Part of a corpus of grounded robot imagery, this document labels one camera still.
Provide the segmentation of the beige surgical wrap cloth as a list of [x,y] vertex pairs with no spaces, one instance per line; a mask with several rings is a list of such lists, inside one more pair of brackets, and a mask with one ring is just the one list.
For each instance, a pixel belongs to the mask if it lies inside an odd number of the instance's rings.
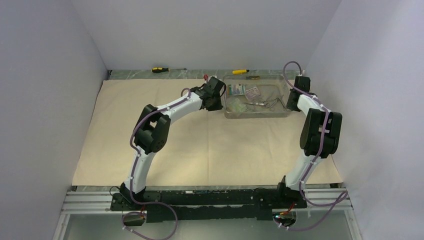
[[[131,172],[130,137],[143,110],[176,100],[199,79],[106,80],[97,96],[74,186],[118,186]],[[200,110],[171,125],[154,157],[147,185],[275,185],[293,169],[301,152],[304,114],[283,118],[228,119]]]

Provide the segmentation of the wire mesh instrument tray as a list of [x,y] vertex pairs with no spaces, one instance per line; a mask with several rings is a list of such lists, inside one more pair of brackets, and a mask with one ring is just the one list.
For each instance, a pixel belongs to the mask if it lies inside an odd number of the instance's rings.
[[[226,92],[222,97],[222,105],[226,118],[285,118],[291,113],[291,110],[288,110],[286,107],[287,100],[290,94],[290,88],[282,75],[252,75],[260,76],[260,79],[250,80],[246,79],[246,76],[250,75],[226,75],[222,78],[222,81],[226,85]],[[257,87],[260,91],[261,96],[255,99],[253,102],[264,101],[268,98],[273,99],[278,96],[282,96],[282,101],[284,102],[286,109],[283,108],[280,102],[274,106],[275,111],[269,111],[259,106],[247,105],[247,102],[252,101],[248,101],[245,95],[228,95],[227,85],[229,84],[245,84],[246,90],[252,87]],[[240,99],[240,101],[242,101],[248,107],[248,110],[246,112],[230,112],[228,109],[228,103],[230,103],[234,99]]]

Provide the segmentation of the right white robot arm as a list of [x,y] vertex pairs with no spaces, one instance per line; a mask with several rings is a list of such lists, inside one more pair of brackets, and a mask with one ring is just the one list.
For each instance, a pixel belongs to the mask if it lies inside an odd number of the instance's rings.
[[343,116],[328,109],[318,97],[310,92],[309,77],[298,75],[289,90],[287,108],[305,114],[305,122],[299,138],[300,155],[294,168],[283,177],[282,190],[275,194],[276,203],[289,207],[305,196],[306,182],[312,172],[339,145]]

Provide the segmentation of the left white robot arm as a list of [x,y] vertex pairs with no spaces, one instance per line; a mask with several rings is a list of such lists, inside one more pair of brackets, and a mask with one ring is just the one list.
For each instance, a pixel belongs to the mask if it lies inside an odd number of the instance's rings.
[[137,210],[145,202],[144,193],[151,164],[157,152],[167,143],[171,125],[200,110],[221,110],[221,97],[226,89],[223,81],[211,76],[201,86],[184,88],[176,100],[160,106],[148,104],[144,107],[129,141],[134,149],[131,170],[119,190],[129,209]]

